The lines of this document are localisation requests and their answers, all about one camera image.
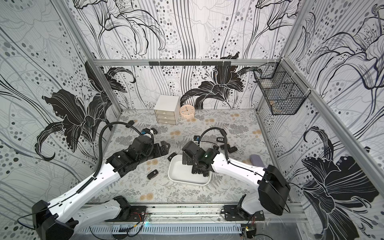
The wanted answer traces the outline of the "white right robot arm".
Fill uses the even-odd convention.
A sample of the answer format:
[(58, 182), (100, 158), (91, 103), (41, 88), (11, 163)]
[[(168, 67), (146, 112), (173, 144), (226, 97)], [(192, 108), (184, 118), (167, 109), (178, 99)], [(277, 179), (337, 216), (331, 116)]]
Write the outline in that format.
[(237, 215), (249, 219), (260, 211), (281, 216), (291, 190), (288, 182), (275, 166), (255, 167), (226, 157), (224, 153), (209, 148), (204, 150), (193, 141), (182, 148), (183, 156), (191, 161), (198, 172), (213, 172), (228, 175), (256, 189), (252, 194), (241, 197), (236, 206)]

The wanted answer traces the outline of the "white rectangular storage tray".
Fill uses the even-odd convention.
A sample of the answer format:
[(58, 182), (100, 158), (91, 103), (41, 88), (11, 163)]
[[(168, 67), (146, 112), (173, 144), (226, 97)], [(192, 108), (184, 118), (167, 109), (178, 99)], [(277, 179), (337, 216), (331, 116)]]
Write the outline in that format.
[(180, 184), (189, 184), (194, 186), (206, 186), (211, 181), (211, 174), (204, 177), (203, 174), (193, 174), (193, 166), (183, 165), (182, 155), (176, 155), (172, 158), (168, 169), (168, 178)]

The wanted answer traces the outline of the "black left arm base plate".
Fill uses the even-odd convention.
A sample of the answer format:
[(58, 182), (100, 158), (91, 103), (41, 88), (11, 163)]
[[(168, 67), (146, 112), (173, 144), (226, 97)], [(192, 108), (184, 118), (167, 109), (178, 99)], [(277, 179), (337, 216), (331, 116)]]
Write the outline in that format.
[(125, 197), (117, 196), (113, 200), (117, 201), (121, 208), (120, 213), (114, 218), (106, 220), (106, 222), (143, 222), (147, 213), (146, 206), (132, 206)]

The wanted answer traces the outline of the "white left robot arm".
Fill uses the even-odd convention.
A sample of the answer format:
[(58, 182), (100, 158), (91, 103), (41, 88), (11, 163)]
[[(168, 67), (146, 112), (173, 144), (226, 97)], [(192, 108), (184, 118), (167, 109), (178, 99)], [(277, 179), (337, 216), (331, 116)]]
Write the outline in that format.
[(154, 143), (148, 135), (133, 140), (128, 149), (111, 155), (94, 173), (65, 194), (32, 207), (33, 226), (42, 240), (69, 240), (74, 233), (102, 221), (125, 222), (132, 216), (131, 205), (123, 196), (90, 208), (83, 208), (90, 199), (110, 184), (120, 180), (138, 165), (165, 156), (170, 144)]

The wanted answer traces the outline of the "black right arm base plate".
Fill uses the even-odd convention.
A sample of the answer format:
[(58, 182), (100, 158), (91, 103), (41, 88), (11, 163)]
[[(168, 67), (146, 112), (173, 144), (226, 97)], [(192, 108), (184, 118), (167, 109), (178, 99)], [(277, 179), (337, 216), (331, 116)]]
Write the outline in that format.
[(244, 202), (246, 195), (243, 195), (237, 205), (224, 205), (221, 209), (221, 214), (224, 214), (225, 220), (228, 222), (235, 221), (264, 221), (265, 216), (263, 211), (257, 211), (253, 214), (247, 213), (242, 209), (241, 205)]

